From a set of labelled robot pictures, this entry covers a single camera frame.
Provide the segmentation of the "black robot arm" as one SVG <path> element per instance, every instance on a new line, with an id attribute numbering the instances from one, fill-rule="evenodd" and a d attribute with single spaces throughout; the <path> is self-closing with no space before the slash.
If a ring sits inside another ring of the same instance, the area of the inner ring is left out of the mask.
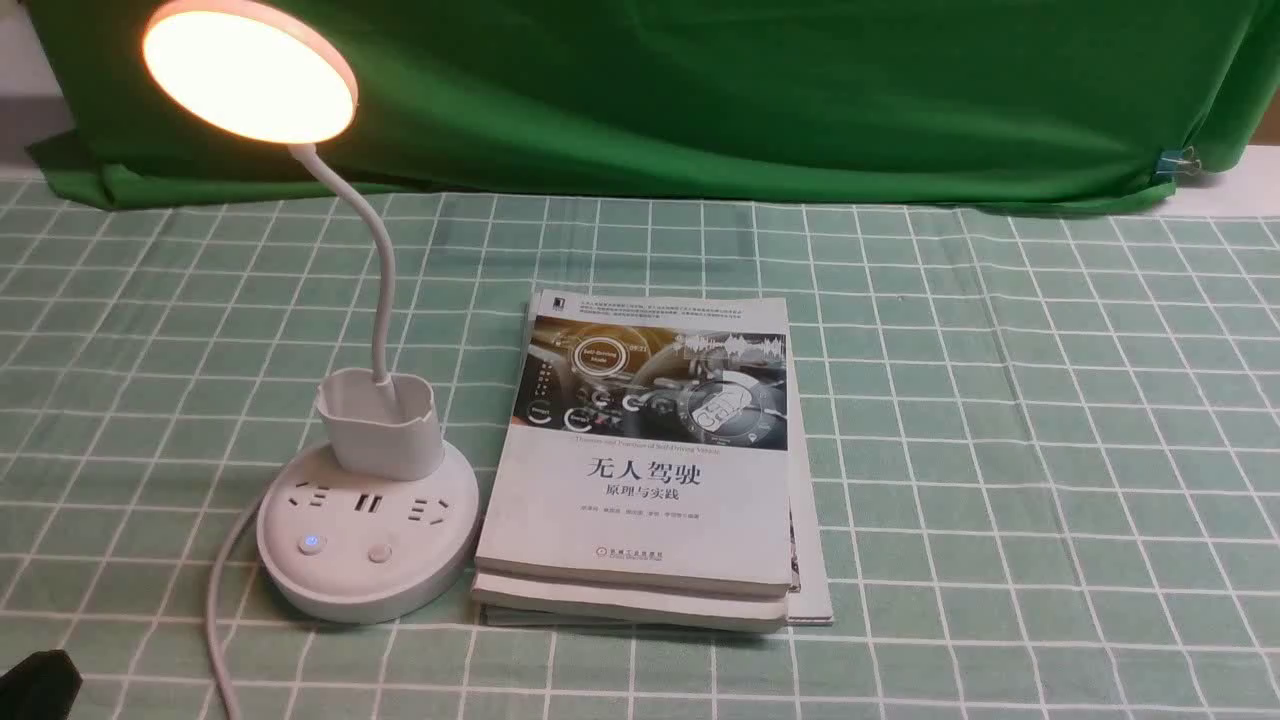
<path id="1" fill-rule="evenodd" d="M 67 651 L 33 652 L 1 676 L 1 719 L 68 719 L 82 683 Z"/>

